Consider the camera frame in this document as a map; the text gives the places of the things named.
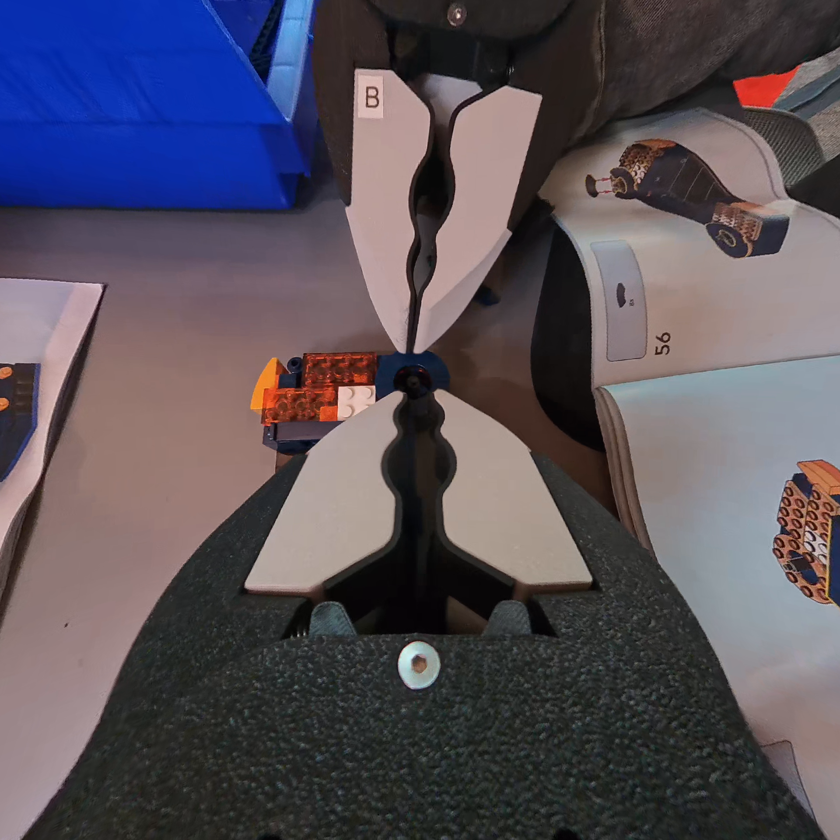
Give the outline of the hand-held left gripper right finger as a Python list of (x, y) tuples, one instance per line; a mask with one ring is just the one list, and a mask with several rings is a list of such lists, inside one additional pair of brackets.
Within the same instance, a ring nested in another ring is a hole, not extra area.
[(516, 595), (585, 591), (592, 575), (530, 449), (492, 417), (446, 391), (440, 432), (455, 453), (443, 494), (451, 543), (515, 581)]

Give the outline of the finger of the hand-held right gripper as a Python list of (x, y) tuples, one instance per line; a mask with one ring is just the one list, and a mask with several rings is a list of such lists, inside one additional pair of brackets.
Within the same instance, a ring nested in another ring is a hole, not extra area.
[(428, 350), (455, 323), (508, 242), (541, 103), (538, 93), (505, 86), (456, 109), (448, 147), (453, 194), (418, 304), (415, 352)]
[(413, 184), (431, 148), (431, 132), (428, 105), (396, 73), (354, 71), (346, 214), (375, 312), (401, 353), (407, 350), (414, 294)]

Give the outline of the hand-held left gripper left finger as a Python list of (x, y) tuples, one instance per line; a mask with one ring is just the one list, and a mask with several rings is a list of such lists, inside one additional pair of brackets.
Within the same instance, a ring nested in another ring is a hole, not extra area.
[(320, 597), (333, 577), (389, 543), (396, 499), (383, 458), (404, 401), (393, 392), (312, 448), (248, 574), (248, 593)]

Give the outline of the blue and orange brick model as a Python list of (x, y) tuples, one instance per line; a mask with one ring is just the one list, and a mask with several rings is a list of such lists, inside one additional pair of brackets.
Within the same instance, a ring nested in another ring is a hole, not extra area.
[(445, 362), (431, 351), (305, 353), (270, 359), (250, 400), (263, 445), (278, 455), (304, 454), (328, 432), (402, 390), (416, 376), (426, 391), (448, 390)]

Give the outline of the person's right forearm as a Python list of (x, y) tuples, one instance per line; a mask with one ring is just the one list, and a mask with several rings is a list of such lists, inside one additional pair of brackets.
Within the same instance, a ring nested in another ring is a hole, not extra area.
[(596, 28), (597, 95), (580, 137), (711, 78), (783, 74), (838, 47), (838, 1), (608, 1)]

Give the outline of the black round disc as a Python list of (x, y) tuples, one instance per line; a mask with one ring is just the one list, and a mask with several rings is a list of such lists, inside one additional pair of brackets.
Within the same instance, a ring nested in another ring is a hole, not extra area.
[(532, 384), (542, 410), (560, 431), (603, 454), (592, 392), (589, 286), (570, 237), (555, 222), (550, 227), (549, 255), (532, 331)]

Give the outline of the open instruction booklet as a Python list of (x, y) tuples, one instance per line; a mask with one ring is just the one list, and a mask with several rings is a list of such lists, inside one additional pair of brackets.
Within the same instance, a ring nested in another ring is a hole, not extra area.
[(540, 196), (589, 292), (584, 383), (620, 518), (838, 838), (838, 220), (700, 108), (618, 123)]

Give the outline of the grey mesh chair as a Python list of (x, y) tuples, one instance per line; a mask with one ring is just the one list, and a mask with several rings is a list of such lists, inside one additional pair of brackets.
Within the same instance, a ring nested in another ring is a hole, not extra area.
[(743, 117), (774, 153), (788, 196), (839, 218), (839, 155), (825, 159), (814, 130), (794, 114), (745, 108)]

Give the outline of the blue plastic bin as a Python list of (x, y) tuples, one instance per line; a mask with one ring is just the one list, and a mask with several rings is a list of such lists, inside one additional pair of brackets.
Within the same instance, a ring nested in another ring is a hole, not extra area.
[(317, 5), (2, 1), (2, 206), (293, 207)]

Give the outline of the closed booklet, purple arcade picture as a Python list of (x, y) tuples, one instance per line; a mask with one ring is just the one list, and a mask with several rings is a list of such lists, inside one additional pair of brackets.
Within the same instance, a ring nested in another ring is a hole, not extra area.
[(83, 367), (104, 287), (1, 279), (1, 590)]

